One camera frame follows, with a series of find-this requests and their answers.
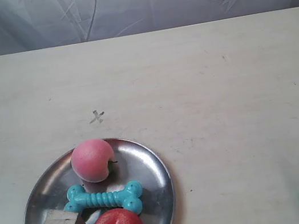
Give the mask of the round silver metal plate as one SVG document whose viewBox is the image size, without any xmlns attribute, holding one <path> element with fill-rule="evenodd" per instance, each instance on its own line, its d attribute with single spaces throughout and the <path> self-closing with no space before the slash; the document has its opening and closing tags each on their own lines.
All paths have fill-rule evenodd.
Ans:
<svg viewBox="0 0 299 224">
<path fill-rule="evenodd" d="M 43 224 L 51 209 L 61 210 L 67 203 L 66 191 L 75 184 L 88 192 L 121 190 L 129 181 L 139 181 L 144 224 L 172 224 L 176 197 L 173 180 L 165 164 L 149 148 L 126 139 L 111 138 L 114 163 L 109 178 L 101 183 L 83 182 L 71 166 L 71 152 L 58 158 L 42 174 L 34 186 L 25 208 L 24 224 Z"/>
</svg>

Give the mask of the pink toy peach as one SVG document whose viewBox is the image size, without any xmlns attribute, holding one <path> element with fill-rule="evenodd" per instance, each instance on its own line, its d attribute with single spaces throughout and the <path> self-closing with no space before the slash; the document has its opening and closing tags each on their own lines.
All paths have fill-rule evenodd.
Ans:
<svg viewBox="0 0 299 224">
<path fill-rule="evenodd" d="M 107 179 L 109 162 L 114 160 L 114 150 L 102 139 L 88 139 L 75 147 L 71 154 L 71 167 L 76 175 L 90 183 Z"/>
</svg>

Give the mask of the teal rubber bone toy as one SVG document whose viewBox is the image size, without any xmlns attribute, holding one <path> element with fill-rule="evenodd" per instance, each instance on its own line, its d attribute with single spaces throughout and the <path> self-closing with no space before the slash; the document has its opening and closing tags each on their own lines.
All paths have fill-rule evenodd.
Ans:
<svg viewBox="0 0 299 224">
<path fill-rule="evenodd" d="M 138 181 L 128 182 L 122 190 L 102 193 L 88 193 L 82 185 L 73 185 L 67 191 L 68 202 L 63 210 L 81 213 L 87 208 L 121 207 L 140 215 L 143 211 L 142 194 L 143 188 Z"/>
</svg>

